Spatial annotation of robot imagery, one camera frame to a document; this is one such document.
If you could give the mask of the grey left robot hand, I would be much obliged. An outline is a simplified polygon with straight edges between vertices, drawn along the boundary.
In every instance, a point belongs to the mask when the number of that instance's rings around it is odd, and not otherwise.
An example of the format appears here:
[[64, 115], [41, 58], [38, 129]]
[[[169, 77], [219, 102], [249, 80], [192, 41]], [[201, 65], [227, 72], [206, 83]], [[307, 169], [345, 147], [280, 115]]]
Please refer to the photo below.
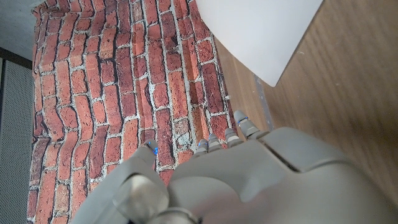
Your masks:
[[215, 135], [165, 184], [147, 140], [89, 194], [73, 223], [396, 223], [397, 206], [342, 152], [293, 128]]

